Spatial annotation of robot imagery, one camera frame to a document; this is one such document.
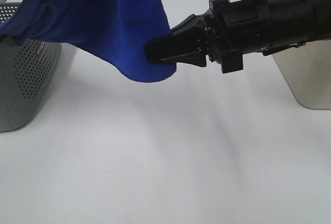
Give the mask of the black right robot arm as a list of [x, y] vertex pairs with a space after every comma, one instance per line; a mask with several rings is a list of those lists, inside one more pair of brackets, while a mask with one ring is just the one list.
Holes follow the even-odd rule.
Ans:
[[243, 56], [270, 55], [330, 39], [330, 0], [210, 0], [207, 12], [190, 15], [170, 34], [144, 45], [152, 63], [243, 69]]

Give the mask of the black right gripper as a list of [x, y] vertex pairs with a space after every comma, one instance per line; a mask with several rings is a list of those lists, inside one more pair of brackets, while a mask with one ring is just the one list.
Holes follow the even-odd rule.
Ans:
[[222, 73], [243, 70], [243, 55], [270, 48], [268, 0], [209, 0], [204, 16], [191, 14], [173, 27], [170, 35], [144, 44], [146, 60], [205, 67], [206, 24], [210, 58], [221, 65]]

